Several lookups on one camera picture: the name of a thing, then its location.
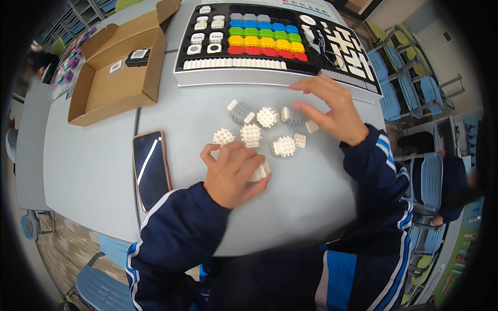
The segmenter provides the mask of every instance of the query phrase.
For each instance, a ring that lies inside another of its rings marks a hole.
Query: cardboard box
[[[70,124],[87,126],[157,102],[167,44],[160,24],[179,7],[180,0],[163,0],[155,11],[120,26],[109,24],[81,46],[86,62],[69,105]],[[124,66],[110,73],[113,64],[139,49],[151,49],[147,66]]]

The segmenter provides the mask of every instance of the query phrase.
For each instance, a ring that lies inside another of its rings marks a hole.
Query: barcode label
[[[121,68],[121,64],[123,63],[123,60],[121,59],[120,61],[118,61],[117,63],[115,63],[114,65],[111,66],[111,70],[109,70],[109,73],[113,73],[114,71],[118,70],[119,68]]]
[[[147,53],[147,51],[148,51],[147,49],[145,49],[145,50],[136,50],[131,55],[130,59],[143,58],[145,56],[145,54]]]

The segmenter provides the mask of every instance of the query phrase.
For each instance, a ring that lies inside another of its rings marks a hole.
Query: person
[[[271,174],[248,185],[265,156],[238,141],[208,144],[201,152],[204,182],[166,193],[144,219],[140,241],[128,250],[126,272],[136,310],[399,308],[411,251],[406,169],[394,164],[386,133],[362,123],[350,93],[338,83],[320,75],[290,88],[313,93],[331,109],[323,114],[292,103],[341,141],[344,169],[359,184],[358,225],[320,247],[213,257],[230,211],[263,192]],[[215,159],[211,152],[218,149]],[[210,272],[195,282],[184,272],[201,263]]]
[[[55,70],[57,69],[57,65],[59,64],[59,57],[57,55],[48,53],[42,47],[34,47],[31,48],[28,52],[28,56],[26,58],[26,65],[35,73],[38,80],[41,81],[41,77],[45,72],[45,69],[48,68],[48,72],[46,73],[46,81],[50,80],[50,77],[53,76]]]
[[[396,140],[400,148],[417,148],[418,154],[434,152],[434,136],[429,132],[420,132],[401,136]],[[446,151],[438,151],[443,160],[443,185],[441,192],[441,207],[432,218],[432,224],[439,226],[460,217],[466,204],[472,203],[483,195],[478,185],[478,174],[474,169],[468,173],[461,158]],[[413,163],[412,183],[413,195],[418,202],[423,202],[420,193],[420,174],[424,159],[415,159]]]

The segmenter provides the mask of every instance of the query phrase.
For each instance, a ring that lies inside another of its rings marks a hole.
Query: yellow building block
[[[242,46],[244,43],[244,39],[241,36],[230,36],[228,37],[228,45],[238,45]]]
[[[259,38],[254,36],[248,36],[244,38],[244,43],[242,47],[257,46],[259,47]]]
[[[261,44],[261,46],[260,46],[261,48],[265,48],[265,47],[270,47],[272,49],[275,48],[275,40],[273,38],[263,37],[263,38],[261,38],[260,44]]]
[[[295,53],[295,52],[304,53],[304,46],[300,42],[292,42],[290,44],[290,51],[292,53]]]
[[[277,40],[277,43],[275,44],[275,49],[277,51],[280,51],[280,50],[288,50],[288,51],[290,51],[289,41],[282,40],[282,39]]]

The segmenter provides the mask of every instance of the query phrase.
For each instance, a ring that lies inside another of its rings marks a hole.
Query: red building block
[[[308,57],[304,53],[294,52],[294,57],[303,62],[308,61]]]
[[[287,50],[280,50],[278,54],[283,58],[294,59],[294,55],[292,55],[292,53]]]
[[[263,48],[263,54],[266,56],[277,57],[277,50],[270,47]]]
[[[230,54],[242,54],[243,53],[243,48],[241,46],[238,46],[238,45],[232,45],[230,47],[228,47],[228,52]]]
[[[261,55],[261,50],[257,46],[248,46],[246,53],[249,55]]]

